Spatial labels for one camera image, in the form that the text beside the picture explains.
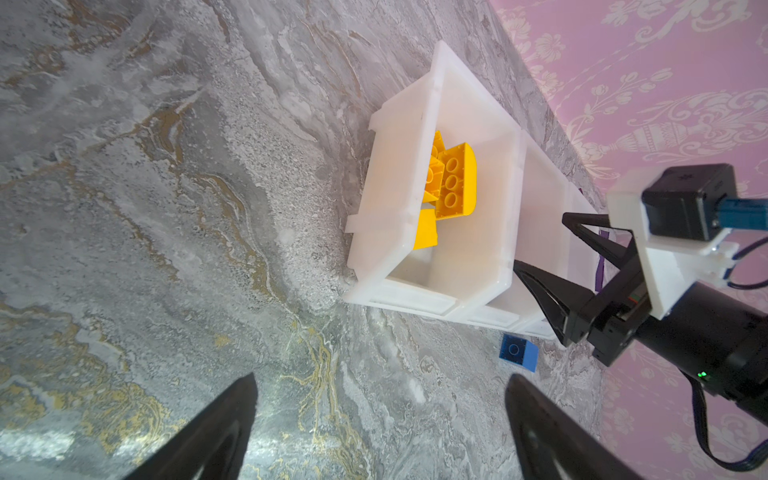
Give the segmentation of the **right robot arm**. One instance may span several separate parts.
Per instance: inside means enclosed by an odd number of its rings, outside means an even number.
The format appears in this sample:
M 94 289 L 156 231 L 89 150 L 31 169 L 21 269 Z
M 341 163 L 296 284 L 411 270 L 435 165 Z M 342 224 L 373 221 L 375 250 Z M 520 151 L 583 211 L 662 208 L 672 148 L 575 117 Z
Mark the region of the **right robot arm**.
M 618 268 L 598 293 L 517 260 L 513 270 L 535 298 L 558 340 L 587 340 L 612 365 L 639 341 L 712 395 L 767 421 L 767 316 L 703 283 L 695 283 L 666 315 L 651 313 L 650 282 L 635 244 L 622 246 L 591 232 L 610 225 L 605 214 L 566 213 L 562 223 Z

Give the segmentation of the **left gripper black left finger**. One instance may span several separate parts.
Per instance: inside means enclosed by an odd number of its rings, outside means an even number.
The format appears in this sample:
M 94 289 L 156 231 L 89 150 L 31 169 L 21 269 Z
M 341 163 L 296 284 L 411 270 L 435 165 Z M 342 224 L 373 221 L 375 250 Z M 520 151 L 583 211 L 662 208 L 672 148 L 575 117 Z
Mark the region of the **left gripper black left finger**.
M 234 381 L 129 479 L 237 479 L 258 401 L 255 376 Z

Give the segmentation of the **blue lego brick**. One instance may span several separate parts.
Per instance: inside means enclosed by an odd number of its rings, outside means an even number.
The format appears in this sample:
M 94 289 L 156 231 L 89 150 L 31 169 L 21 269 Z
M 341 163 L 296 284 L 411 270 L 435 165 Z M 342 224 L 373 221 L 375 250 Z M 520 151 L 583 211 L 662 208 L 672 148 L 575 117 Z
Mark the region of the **blue lego brick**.
M 510 334 L 504 334 L 499 358 L 518 365 L 530 372 L 536 372 L 539 348 L 529 340 Z

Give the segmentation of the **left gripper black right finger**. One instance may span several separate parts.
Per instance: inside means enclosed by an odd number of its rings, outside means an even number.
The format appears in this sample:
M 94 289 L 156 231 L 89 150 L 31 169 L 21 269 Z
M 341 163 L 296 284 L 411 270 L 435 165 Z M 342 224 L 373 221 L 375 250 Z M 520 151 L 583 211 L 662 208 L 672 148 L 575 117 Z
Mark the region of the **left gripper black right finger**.
M 524 376 L 510 377 L 505 408 L 525 479 L 640 477 Z

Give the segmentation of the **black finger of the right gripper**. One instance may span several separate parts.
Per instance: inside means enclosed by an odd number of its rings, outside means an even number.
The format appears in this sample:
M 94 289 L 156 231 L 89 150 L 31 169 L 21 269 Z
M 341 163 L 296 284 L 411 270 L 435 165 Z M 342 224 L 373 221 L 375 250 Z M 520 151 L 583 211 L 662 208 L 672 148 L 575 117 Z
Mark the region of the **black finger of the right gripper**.
M 562 215 L 562 224 L 614 267 L 622 269 L 635 256 L 634 241 L 623 246 L 591 230 L 591 227 L 613 230 L 607 214 L 566 212 Z
M 603 342 L 609 318 L 609 292 L 594 292 L 524 261 L 515 260 L 514 273 L 532 294 L 563 346 L 588 339 Z

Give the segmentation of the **yellow lego brick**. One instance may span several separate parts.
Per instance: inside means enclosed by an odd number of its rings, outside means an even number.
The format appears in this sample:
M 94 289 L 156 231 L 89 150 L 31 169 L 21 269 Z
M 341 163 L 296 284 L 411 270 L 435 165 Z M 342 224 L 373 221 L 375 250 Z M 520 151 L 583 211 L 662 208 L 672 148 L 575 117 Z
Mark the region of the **yellow lego brick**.
M 414 249 L 431 248 L 438 244 L 437 218 L 435 209 L 422 209 L 417 222 Z
M 444 166 L 436 219 L 471 215 L 477 203 L 477 160 L 472 147 L 463 143 L 438 154 Z
M 445 152 L 440 131 L 436 131 L 431 147 L 430 160 L 424 187 L 423 202 L 436 206 L 440 198 L 445 165 L 442 155 Z

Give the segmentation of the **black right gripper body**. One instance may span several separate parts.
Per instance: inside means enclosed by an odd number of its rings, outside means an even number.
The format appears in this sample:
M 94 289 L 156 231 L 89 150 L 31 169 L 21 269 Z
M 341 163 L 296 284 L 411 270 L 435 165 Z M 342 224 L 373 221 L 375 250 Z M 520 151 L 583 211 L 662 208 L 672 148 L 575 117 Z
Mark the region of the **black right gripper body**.
M 591 320 L 587 340 L 593 356 L 611 366 L 650 316 L 651 302 L 640 258 L 632 253 L 618 273 L 587 304 Z

